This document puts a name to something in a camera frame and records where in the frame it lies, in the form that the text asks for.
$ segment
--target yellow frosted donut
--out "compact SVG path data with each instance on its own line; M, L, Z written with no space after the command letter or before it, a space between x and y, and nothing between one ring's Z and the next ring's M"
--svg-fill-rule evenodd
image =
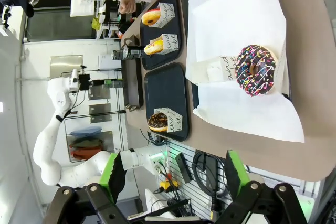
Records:
M163 50L163 40L157 40L153 43L148 44L145 49L144 52L147 55L153 55L156 54L158 52L161 52Z
M141 21L145 25L151 26L154 25L159 20L160 16L161 16L160 8L152 9L146 12L144 15L142 15Z

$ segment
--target chocolate donut with sprinkles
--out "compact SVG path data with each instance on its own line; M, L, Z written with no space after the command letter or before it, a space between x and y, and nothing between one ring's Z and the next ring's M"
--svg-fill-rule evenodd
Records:
M267 94L274 86L276 56L267 48L249 45L237 58L236 79L251 97Z

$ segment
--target chocolate frosted donut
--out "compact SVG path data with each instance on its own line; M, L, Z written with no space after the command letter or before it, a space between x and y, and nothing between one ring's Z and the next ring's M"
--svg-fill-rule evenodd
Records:
M277 58L265 47L249 45L237 58L236 78L250 96L267 94L274 85Z
M167 131L168 130L168 118L163 113L154 114L148 119L148 127L153 131Z

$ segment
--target workbench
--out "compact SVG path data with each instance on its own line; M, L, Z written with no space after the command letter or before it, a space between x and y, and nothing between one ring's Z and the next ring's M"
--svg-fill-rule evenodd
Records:
M316 182L329 175L336 164L334 36L323 0L279 1L287 20L291 97L302 123L305 143L278 141L208 124L192 113L192 88L187 81L191 130L183 144L221 157L225 157L227 149L235 149L246 165ZM132 35L140 38L141 16L123 38ZM174 62L185 69L187 46L182 31L181 55ZM146 73L142 68L142 79ZM127 112L127 121L148 131L145 105L138 111Z

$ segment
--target human hand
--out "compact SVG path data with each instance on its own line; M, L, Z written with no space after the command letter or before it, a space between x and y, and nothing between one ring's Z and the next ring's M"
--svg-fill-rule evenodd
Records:
M119 12L121 14L134 13L137 10L137 4L135 0L121 0L119 6Z

